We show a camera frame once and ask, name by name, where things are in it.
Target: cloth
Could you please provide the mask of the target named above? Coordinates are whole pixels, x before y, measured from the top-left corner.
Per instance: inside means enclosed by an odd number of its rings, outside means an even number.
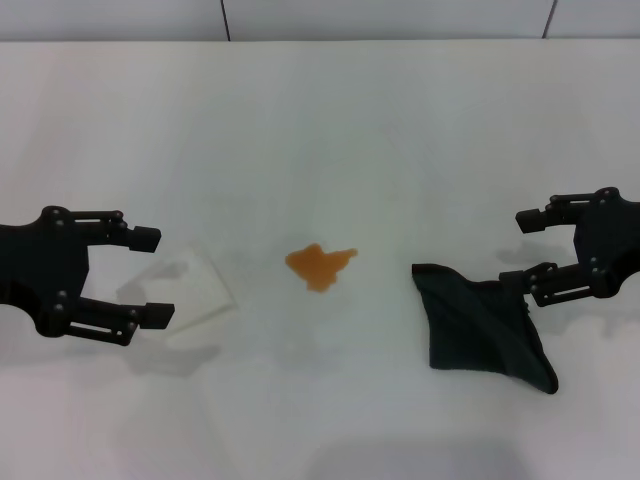
[[[440,265],[413,265],[412,275],[429,319],[432,368],[501,373],[548,394],[558,390],[522,295]]]

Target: white table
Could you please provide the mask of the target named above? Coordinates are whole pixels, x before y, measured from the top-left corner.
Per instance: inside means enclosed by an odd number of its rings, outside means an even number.
[[[0,478],[637,478],[637,278],[531,306],[547,396],[431,370],[410,265],[572,263],[571,228],[513,217],[640,200],[638,85],[636,41],[0,45],[0,223],[122,209],[160,248],[92,249],[87,295],[196,240],[238,304],[180,351],[45,339],[4,307]],[[360,252],[325,295],[284,264],[312,242]]]

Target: white wall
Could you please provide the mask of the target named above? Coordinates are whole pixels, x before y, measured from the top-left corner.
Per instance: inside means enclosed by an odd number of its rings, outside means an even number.
[[[225,8],[232,40],[540,38],[552,3],[552,0],[226,0]]]
[[[559,0],[549,37],[638,37],[640,0]]]
[[[225,40],[219,0],[0,0],[0,40]]]

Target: dark green cloth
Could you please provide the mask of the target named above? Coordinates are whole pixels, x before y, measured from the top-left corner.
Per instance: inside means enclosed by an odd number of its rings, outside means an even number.
[[[432,368],[502,373],[545,393],[558,390],[522,295],[440,265],[412,272],[429,319]]]

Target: spill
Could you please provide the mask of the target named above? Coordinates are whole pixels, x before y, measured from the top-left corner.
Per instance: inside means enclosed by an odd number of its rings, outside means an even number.
[[[317,243],[304,250],[292,252],[285,258],[291,270],[307,282],[307,290],[325,292],[331,284],[338,280],[337,273],[349,264],[351,257],[358,255],[358,250],[342,250],[324,253]]]

